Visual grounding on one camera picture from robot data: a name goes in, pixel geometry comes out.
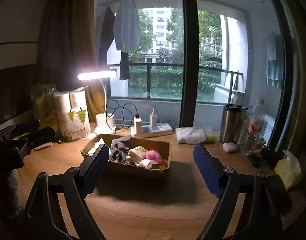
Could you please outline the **pink plush toy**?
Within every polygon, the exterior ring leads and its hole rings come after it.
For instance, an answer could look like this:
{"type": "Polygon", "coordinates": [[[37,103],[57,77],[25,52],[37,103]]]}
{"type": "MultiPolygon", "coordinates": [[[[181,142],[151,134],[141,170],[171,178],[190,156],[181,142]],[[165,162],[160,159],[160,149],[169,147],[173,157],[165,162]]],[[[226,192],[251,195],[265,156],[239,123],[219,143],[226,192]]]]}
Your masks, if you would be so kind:
{"type": "Polygon", "coordinates": [[[161,165],[163,163],[163,158],[161,157],[160,153],[155,150],[149,150],[145,153],[146,159],[153,160],[157,164],[161,165]]]}

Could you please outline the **white knitted cloth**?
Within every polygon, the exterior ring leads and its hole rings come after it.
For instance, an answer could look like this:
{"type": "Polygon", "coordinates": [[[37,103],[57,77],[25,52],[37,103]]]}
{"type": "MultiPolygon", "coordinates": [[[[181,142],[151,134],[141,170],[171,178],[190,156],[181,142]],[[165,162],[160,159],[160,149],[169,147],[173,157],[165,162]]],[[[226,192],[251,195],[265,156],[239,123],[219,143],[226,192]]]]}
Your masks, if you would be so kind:
{"type": "Polygon", "coordinates": [[[102,138],[100,138],[100,140],[94,144],[94,146],[88,151],[87,155],[92,156],[100,145],[105,145],[105,142],[102,138]]]}

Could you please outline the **green yellow plastic bag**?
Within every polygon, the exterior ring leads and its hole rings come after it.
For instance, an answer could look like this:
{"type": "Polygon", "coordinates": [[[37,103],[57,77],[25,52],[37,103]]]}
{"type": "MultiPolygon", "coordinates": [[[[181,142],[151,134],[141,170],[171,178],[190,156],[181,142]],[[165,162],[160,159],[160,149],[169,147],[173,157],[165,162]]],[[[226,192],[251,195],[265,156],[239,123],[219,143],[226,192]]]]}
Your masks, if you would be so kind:
{"type": "Polygon", "coordinates": [[[58,118],[55,112],[54,94],[57,92],[55,84],[37,83],[31,86],[31,99],[33,112],[39,120],[39,128],[51,127],[54,129],[55,137],[60,136],[58,118]]]}

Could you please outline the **yellow tissue bag right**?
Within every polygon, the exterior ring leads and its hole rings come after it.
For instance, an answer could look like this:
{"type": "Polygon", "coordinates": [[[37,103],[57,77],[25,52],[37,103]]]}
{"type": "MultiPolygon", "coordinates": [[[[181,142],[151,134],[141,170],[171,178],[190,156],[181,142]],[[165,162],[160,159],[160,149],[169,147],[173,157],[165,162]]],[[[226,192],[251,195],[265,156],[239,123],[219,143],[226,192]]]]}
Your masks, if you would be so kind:
{"type": "Polygon", "coordinates": [[[282,153],[284,157],[277,162],[274,171],[280,176],[285,189],[289,190],[301,181],[302,169],[299,161],[291,152],[283,150],[282,153]]]}

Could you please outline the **brown cardboard box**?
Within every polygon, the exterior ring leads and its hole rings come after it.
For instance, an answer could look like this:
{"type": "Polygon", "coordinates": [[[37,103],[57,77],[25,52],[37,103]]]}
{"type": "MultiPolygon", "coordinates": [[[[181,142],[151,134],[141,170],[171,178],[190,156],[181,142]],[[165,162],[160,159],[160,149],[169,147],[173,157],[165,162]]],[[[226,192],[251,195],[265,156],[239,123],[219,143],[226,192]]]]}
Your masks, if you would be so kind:
{"type": "MultiPolygon", "coordinates": [[[[103,139],[105,144],[110,147],[111,142],[114,139],[121,138],[120,135],[115,134],[99,134],[95,138],[91,139],[89,142],[86,143],[84,148],[80,151],[81,155],[85,158],[88,158],[88,152],[96,142],[100,139],[103,139]]],[[[123,163],[115,163],[112,161],[108,161],[106,169],[116,173],[123,173],[127,175],[133,176],[140,176],[145,178],[158,178],[158,179],[165,179],[168,177],[168,172],[171,168],[171,160],[172,160],[172,150],[171,144],[165,141],[156,141],[151,139],[141,139],[141,138],[134,138],[131,137],[129,141],[125,142],[125,145],[129,148],[135,148],[136,146],[143,146],[147,150],[155,150],[159,152],[161,157],[163,158],[163,168],[151,168],[150,170],[139,167],[136,165],[129,165],[126,164],[124,161],[123,163]]]]}

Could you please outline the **white desk lamp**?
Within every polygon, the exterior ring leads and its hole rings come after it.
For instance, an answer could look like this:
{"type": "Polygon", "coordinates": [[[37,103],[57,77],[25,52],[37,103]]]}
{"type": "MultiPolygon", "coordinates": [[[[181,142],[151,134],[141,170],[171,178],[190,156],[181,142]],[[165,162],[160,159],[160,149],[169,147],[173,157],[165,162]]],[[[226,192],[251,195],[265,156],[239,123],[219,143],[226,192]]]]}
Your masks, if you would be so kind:
{"type": "Polygon", "coordinates": [[[78,75],[79,81],[86,83],[87,110],[94,124],[97,124],[97,115],[104,114],[106,110],[107,91],[103,80],[116,77],[116,75],[115,69],[85,72],[78,75]]]}

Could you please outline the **clear plastic water bottle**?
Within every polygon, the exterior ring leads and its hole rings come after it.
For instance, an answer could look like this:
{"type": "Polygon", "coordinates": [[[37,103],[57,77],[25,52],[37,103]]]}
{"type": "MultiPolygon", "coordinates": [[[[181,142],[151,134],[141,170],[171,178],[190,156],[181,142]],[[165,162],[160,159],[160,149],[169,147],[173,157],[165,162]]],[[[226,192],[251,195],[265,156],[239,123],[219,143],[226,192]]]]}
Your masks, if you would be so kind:
{"type": "Polygon", "coordinates": [[[252,154],[259,144],[259,134],[264,124],[263,103],[263,99],[257,98],[254,107],[249,112],[248,127],[241,144],[241,152],[245,155],[252,154]]]}

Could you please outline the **white earbud case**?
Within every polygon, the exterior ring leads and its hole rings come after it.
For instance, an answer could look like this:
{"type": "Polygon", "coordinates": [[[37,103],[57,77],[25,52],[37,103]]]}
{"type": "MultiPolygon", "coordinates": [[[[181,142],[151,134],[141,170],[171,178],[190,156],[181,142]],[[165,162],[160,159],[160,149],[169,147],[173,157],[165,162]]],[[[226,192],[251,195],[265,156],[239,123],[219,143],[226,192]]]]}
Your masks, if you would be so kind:
{"type": "Polygon", "coordinates": [[[238,145],[233,142],[226,142],[223,144],[223,150],[227,153],[236,153],[238,151],[238,145]]]}

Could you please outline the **white charger adapter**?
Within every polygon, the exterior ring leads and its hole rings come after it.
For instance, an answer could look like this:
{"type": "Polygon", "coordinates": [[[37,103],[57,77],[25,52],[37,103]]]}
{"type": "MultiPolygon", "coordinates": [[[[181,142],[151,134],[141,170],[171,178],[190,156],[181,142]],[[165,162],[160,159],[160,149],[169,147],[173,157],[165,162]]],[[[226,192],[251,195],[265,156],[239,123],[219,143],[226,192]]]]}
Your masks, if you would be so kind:
{"type": "Polygon", "coordinates": [[[156,127],[157,126],[157,118],[158,118],[158,113],[156,110],[156,105],[153,106],[153,111],[150,113],[150,127],[156,127]]]}

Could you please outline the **white power strip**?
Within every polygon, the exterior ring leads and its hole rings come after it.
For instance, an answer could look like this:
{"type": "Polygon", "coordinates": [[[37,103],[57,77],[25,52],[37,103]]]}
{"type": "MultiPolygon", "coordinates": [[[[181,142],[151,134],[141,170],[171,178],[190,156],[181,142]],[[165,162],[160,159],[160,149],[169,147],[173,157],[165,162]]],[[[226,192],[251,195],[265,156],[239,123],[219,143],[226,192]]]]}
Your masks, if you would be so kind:
{"type": "Polygon", "coordinates": [[[134,127],[131,127],[130,129],[130,135],[137,138],[154,138],[171,135],[172,133],[173,129],[169,124],[159,124],[155,127],[144,125],[142,126],[142,131],[140,133],[137,133],[134,127]]]}

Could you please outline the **steel thermos cup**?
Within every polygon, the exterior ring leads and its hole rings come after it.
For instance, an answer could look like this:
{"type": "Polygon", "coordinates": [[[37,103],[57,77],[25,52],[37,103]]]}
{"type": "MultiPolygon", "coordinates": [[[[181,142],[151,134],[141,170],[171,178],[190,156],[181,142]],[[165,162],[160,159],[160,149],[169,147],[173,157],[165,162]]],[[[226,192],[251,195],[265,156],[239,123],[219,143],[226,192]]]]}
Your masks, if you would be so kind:
{"type": "Polygon", "coordinates": [[[241,114],[242,106],[240,105],[227,104],[224,106],[220,130],[220,141],[223,144],[234,142],[240,126],[241,114]]]}

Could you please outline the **folded white towel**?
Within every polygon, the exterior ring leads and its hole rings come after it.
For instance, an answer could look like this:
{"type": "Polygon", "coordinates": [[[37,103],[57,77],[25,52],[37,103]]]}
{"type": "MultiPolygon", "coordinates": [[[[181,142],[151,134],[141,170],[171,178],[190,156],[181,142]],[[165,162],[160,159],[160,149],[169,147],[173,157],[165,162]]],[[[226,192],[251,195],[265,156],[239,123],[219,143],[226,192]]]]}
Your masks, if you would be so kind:
{"type": "Polygon", "coordinates": [[[200,143],[216,142],[219,140],[219,131],[212,127],[183,127],[175,129],[179,144],[197,145],[200,143]]]}

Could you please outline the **brown curtain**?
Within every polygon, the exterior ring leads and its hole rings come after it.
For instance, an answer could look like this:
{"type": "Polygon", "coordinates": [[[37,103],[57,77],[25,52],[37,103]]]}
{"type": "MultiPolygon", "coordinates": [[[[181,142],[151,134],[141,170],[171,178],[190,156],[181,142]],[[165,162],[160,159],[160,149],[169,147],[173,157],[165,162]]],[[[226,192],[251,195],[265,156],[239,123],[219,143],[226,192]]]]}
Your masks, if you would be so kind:
{"type": "Polygon", "coordinates": [[[47,0],[38,39],[37,82],[60,92],[86,83],[78,75],[98,71],[94,0],[47,0]]]}

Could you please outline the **hanging dark garment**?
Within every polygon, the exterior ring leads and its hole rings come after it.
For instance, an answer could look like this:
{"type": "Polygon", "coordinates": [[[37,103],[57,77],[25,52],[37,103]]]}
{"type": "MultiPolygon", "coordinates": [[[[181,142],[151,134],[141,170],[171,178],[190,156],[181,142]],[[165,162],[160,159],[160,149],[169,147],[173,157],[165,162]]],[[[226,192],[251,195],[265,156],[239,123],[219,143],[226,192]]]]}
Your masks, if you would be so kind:
{"type": "Polygon", "coordinates": [[[120,80],[128,80],[130,78],[129,70],[129,54],[121,52],[120,57],[120,80]]]}

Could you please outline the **black balcony railing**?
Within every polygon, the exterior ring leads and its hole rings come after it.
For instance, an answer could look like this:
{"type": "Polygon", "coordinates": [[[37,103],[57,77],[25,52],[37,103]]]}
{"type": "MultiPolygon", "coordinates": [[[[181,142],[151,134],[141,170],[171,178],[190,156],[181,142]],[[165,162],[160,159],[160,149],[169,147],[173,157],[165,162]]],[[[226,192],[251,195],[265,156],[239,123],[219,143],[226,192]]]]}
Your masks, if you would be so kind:
{"type": "MultiPolygon", "coordinates": [[[[110,80],[110,95],[116,98],[180,101],[183,94],[184,66],[174,63],[131,63],[130,78],[120,79],[120,65],[111,64],[117,76],[110,80]]],[[[243,74],[224,70],[215,61],[199,66],[197,102],[226,104],[234,102],[243,74]]]]}

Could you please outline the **hanging grey shirt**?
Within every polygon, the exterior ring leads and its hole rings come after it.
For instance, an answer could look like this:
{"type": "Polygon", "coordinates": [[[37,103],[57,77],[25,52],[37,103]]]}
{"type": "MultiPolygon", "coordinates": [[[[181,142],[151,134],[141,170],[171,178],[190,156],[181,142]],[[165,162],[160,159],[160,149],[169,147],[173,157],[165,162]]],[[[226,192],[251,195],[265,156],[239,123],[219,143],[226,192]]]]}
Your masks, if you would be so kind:
{"type": "Polygon", "coordinates": [[[129,53],[140,45],[139,13],[133,0],[122,0],[114,20],[113,35],[117,50],[129,53]]]}

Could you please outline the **black window frame post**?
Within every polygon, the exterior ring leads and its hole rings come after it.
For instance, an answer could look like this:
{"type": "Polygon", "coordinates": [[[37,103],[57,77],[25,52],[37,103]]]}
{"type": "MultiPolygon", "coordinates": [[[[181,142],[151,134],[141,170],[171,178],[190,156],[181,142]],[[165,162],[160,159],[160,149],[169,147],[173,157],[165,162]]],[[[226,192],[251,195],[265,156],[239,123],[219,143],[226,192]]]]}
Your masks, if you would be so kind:
{"type": "Polygon", "coordinates": [[[180,127],[193,125],[196,110],[199,72],[199,28],[197,0],[183,1],[184,69],[180,108],[180,127]]]}

